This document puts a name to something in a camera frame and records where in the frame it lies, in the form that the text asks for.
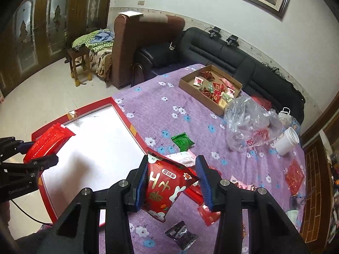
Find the box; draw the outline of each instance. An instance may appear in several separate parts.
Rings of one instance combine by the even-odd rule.
[[[210,71],[213,73],[213,76],[215,80],[207,81],[203,77],[200,76],[201,71]],[[207,96],[203,95],[199,90],[198,87],[194,86],[194,78],[195,77],[201,77],[204,79],[203,85],[207,86],[208,82],[216,82],[218,84],[222,84],[220,77],[226,78],[229,82],[232,83],[232,85],[235,87],[235,93],[234,98],[236,98],[241,91],[242,84],[235,80],[233,77],[228,75],[226,72],[222,71],[221,69],[218,69],[215,66],[206,66],[203,67],[197,71],[194,71],[180,79],[179,82],[179,88],[184,90],[186,93],[188,93],[190,96],[194,97],[196,100],[198,100],[200,103],[204,104],[207,108],[209,108],[212,112],[214,112],[218,116],[224,115],[224,109],[221,108],[217,103],[215,103],[212,99],[209,99]]]

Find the wooden stool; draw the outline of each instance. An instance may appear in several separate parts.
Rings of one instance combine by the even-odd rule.
[[[92,74],[90,73],[90,66],[89,66],[89,48],[87,47],[81,47],[78,52],[76,52],[73,49],[67,50],[69,55],[69,66],[71,68],[71,77],[75,79],[75,86],[80,86],[80,81],[78,79],[77,74],[77,67],[82,66],[84,72],[88,72],[88,81],[92,80]],[[75,59],[81,57],[81,63],[76,64]]]

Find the tiled floor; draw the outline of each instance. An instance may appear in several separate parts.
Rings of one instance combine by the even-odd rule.
[[[92,81],[86,79],[86,75],[80,75],[79,80],[87,84],[75,87],[69,64],[65,64],[62,59],[25,80],[0,104],[0,137],[15,136],[16,139],[30,141],[31,133],[46,123],[118,91],[112,85],[107,87],[95,75]],[[22,162],[22,157],[16,155],[10,161]],[[32,217],[50,222],[39,191],[15,201]],[[10,231],[13,238],[34,233],[40,226],[11,203]]]

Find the blue cloth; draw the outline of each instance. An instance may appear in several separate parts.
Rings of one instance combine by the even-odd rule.
[[[108,42],[114,40],[114,32],[103,31],[100,30],[96,35],[94,35],[94,39],[90,42],[91,44]]]

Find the green blanket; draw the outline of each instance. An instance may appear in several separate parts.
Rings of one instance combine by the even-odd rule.
[[[76,47],[78,45],[85,44],[86,47],[88,47],[90,50],[92,50],[94,53],[97,53],[103,49],[112,49],[113,47],[113,41],[108,42],[101,42],[101,43],[95,43],[91,44],[90,42],[94,39],[94,35],[96,35],[100,30],[93,31],[87,35],[82,35],[79,38],[75,39],[72,47]]]

